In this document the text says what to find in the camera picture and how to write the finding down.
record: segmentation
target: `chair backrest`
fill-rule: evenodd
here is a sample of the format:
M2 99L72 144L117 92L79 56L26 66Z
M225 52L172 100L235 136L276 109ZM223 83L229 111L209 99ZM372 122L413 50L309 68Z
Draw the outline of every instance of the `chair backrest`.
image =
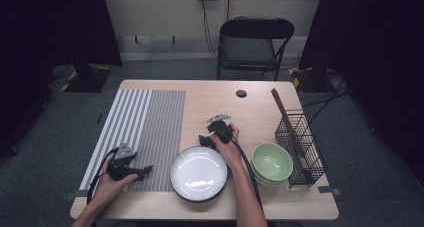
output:
M237 17L225 22L221 36L254 39L286 39L294 33L293 24L280 18Z

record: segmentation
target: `person's left hand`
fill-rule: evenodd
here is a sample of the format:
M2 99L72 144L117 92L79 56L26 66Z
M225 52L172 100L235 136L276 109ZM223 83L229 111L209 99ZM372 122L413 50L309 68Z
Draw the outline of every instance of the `person's left hand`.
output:
M119 193L126 185L130 184L138 178L137 174L130 174L119 181L113 180L106 171L109 161L112 159L112 157L109 157L108 160L103 164L96 191L94 192L94 195L91 199L91 202L96 202L102 208L116 199L116 197L118 197Z

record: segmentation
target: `black chair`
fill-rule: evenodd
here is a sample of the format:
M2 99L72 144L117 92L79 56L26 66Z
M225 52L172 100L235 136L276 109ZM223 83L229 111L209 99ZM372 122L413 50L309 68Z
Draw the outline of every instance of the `black chair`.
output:
M277 80L284 48L294 26L279 18L237 17L225 22L219 34L217 79L226 70L275 71ZM282 41L275 52L273 40Z

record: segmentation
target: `white plate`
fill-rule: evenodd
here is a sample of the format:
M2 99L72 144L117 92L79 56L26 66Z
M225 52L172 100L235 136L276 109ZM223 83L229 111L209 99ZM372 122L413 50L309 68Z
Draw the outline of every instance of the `white plate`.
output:
M207 147L191 147L181 152L171 165L171 184L182 198L205 202L219 194L227 181L227 164Z

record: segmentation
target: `black and white striped mat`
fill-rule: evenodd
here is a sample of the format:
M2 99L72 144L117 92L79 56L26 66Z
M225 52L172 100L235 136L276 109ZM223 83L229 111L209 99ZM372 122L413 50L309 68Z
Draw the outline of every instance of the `black and white striped mat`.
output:
M153 165L126 191L170 192L169 170L179 153L185 91L119 89L80 190L88 190L104 156L125 143L137 152L131 168Z

